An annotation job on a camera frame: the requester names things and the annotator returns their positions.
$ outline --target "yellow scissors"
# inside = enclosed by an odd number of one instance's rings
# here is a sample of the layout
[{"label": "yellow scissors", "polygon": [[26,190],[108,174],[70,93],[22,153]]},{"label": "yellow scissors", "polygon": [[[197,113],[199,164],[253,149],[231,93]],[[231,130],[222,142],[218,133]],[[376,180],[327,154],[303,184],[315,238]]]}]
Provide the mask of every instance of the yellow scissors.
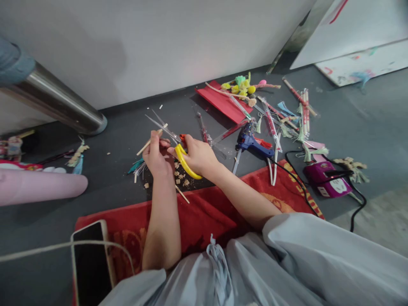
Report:
[{"label": "yellow scissors", "polygon": [[171,132],[167,127],[164,127],[164,121],[156,114],[156,112],[153,110],[154,114],[156,115],[157,119],[161,122],[158,123],[155,120],[151,119],[148,115],[145,115],[147,118],[149,118],[154,124],[156,124],[159,128],[161,128],[164,132],[169,134],[171,139],[176,143],[175,146],[175,151],[178,157],[178,160],[180,161],[181,166],[186,170],[188,175],[190,175],[193,179],[202,179],[202,176],[199,176],[197,173],[193,172],[191,168],[187,165],[186,160],[184,159],[184,155],[187,155],[186,151],[183,149],[181,146],[181,138],[180,136],[176,135],[175,133]]}]

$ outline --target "pink roll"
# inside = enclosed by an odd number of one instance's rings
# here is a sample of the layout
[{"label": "pink roll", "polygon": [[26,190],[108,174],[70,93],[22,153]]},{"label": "pink roll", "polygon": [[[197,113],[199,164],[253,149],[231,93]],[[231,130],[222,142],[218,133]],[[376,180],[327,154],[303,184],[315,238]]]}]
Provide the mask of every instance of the pink roll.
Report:
[{"label": "pink roll", "polygon": [[87,186],[83,175],[0,169],[0,206],[73,198]]}]

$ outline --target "gray sleeve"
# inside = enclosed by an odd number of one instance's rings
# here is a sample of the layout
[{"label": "gray sleeve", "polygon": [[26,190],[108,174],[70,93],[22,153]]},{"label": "gray sleeve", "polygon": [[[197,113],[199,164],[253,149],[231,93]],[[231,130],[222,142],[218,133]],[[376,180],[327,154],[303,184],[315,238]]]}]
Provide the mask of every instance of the gray sleeve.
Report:
[{"label": "gray sleeve", "polygon": [[407,305],[408,259],[311,214],[282,214],[263,228],[278,262],[332,305]]},{"label": "gray sleeve", "polygon": [[166,272],[161,270],[143,271],[138,275],[122,280],[99,306],[142,306],[153,302],[158,289],[166,281]]}]

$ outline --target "blue glue gun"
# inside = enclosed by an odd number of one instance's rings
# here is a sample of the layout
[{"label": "blue glue gun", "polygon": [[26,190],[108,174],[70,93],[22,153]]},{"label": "blue glue gun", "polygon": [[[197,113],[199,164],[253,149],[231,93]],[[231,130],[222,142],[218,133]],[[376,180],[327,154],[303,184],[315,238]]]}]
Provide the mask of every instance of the blue glue gun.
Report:
[{"label": "blue glue gun", "polygon": [[241,130],[238,136],[238,149],[241,151],[254,149],[260,155],[265,158],[271,158],[275,152],[272,149],[267,149],[260,145],[254,137],[254,130],[256,128],[256,122],[254,120],[248,122]]}]

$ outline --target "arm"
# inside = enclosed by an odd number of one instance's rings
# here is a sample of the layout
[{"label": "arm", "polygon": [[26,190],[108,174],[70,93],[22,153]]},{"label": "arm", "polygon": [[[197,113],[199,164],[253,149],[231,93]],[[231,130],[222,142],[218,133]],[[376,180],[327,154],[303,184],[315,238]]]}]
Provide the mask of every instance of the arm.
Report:
[{"label": "arm", "polygon": [[[188,156],[184,158],[190,168],[220,187],[238,212],[256,230],[261,231],[266,221],[281,214],[268,199],[221,164],[207,143],[196,140],[190,135],[186,135],[185,139]],[[168,152],[175,155],[174,148],[168,148]]]},{"label": "arm", "polygon": [[170,269],[181,257],[174,161],[167,154],[168,147],[170,142],[159,140],[157,133],[152,131],[150,146],[143,152],[143,159],[153,175],[153,197],[142,270]]}]

